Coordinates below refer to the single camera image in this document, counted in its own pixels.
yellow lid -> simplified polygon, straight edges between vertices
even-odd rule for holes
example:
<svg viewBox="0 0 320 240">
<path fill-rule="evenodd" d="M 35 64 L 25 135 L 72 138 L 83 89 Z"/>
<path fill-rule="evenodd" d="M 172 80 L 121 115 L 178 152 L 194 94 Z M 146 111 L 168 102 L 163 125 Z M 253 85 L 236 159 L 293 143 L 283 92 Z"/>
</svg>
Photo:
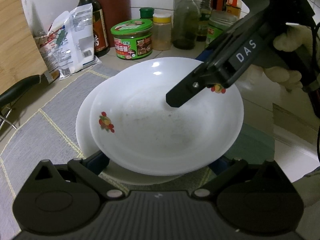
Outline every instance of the yellow lid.
<svg viewBox="0 0 320 240">
<path fill-rule="evenodd" d="M 153 22 L 154 23 L 170 23 L 171 22 L 171 14 L 164 13 L 164 14 L 157 14 L 153 15 Z"/>
</svg>

condiment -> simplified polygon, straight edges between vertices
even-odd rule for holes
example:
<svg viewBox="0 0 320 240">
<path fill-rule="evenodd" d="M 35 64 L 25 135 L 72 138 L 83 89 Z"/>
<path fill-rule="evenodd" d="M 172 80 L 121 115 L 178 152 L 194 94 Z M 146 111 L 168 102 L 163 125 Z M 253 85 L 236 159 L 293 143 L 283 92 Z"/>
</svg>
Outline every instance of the condiment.
<svg viewBox="0 0 320 240">
<path fill-rule="evenodd" d="M 94 54 L 97 57 L 101 57 L 107 54 L 110 50 L 107 41 L 107 34 L 104 25 L 104 18 L 102 13 L 102 8 L 97 0 L 80 0 L 79 5 L 92 3 L 93 14 L 93 38 L 94 38 Z"/>
<path fill-rule="evenodd" d="M 111 28 L 117 56 L 138 59 L 152 53 L 152 21 L 137 19 L 119 23 Z"/>
<path fill-rule="evenodd" d="M 149 19 L 153 20 L 153 14 L 155 13 L 155 10 L 151 7 L 143 7 L 140 8 L 140 19 Z"/>
<path fill-rule="evenodd" d="M 211 15 L 211 0 L 202 0 L 200 4 L 200 20 L 197 41 L 205 41 L 208 32 L 209 18 Z"/>
<path fill-rule="evenodd" d="M 205 41 L 206 47 L 237 20 L 236 16 L 225 11 L 212 11 L 209 20 L 207 39 Z"/>
<path fill-rule="evenodd" d="M 152 29 L 152 48 L 169 50 L 171 48 L 171 14 L 154 14 Z"/>
<path fill-rule="evenodd" d="M 173 17 L 172 40 L 178 49 L 193 49 L 199 28 L 200 11 L 193 0 L 181 0 Z"/>
<path fill-rule="evenodd" d="M 104 14 L 104 24 L 107 31 L 109 46 L 113 47 L 112 26 L 128 21 L 131 18 L 130 0 L 98 0 Z"/>
</svg>

bottle label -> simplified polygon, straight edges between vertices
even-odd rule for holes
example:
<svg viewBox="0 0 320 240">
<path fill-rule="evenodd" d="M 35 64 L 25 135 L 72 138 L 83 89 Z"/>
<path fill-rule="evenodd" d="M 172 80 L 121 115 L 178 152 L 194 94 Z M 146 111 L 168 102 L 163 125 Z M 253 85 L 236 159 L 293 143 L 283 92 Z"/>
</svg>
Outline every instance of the bottle label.
<svg viewBox="0 0 320 240">
<path fill-rule="evenodd" d="M 236 17 L 238 17 L 238 19 L 240 18 L 241 9 L 238 7 L 227 5 L 227 12 L 235 15 Z"/>
<path fill-rule="evenodd" d="M 139 38 L 114 38 L 114 40 L 117 56 L 119 58 L 137 59 L 152 53 L 151 33 Z"/>
<path fill-rule="evenodd" d="M 205 47 L 208 47 L 208 45 L 211 43 L 211 41 L 213 41 L 215 38 L 217 38 L 222 33 L 223 33 L 222 29 L 219 29 L 215 26 L 209 25 L 207 39 L 205 41 Z"/>
<path fill-rule="evenodd" d="M 108 47 L 107 33 L 104 25 L 102 10 L 93 12 L 92 23 L 93 23 L 94 51 L 98 52 Z"/>
<path fill-rule="evenodd" d="M 199 20 L 198 36 L 206 36 L 209 26 L 210 13 L 201 13 Z"/>
</svg>

green bottle cap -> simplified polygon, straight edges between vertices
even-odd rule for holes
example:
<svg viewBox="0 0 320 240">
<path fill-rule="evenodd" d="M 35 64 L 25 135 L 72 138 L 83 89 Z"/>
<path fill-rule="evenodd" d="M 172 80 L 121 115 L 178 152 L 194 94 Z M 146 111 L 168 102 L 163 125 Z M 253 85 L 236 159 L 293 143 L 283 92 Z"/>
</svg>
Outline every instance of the green bottle cap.
<svg viewBox="0 0 320 240">
<path fill-rule="evenodd" d="M 153 17 L 153 14 L 155 13 L 155 10 L 151 7 L 143 7 L 140 8 L 140 17 L 142 19 L 150 19 Z"/>
</svg>

soy sauce bottle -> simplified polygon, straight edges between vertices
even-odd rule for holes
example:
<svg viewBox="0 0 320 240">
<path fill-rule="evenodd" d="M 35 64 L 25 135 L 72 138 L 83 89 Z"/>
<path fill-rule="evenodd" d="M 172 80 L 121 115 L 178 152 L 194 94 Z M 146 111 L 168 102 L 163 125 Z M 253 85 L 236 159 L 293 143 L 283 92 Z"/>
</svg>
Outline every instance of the soy sauce bottle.
<svg viewBox="0 0 320 240">
<path fill-rule="evenodd" d="M 107 41 L 107 33 L 104 25 L 103 13 L 100 3 L 97 0 L 80 0 L 78 6 L 92 3 L 93 7 L 93 37 L 94 37 L 94 54 L 97 57 L 106 55 L 110 48 Z"/>
</svg>

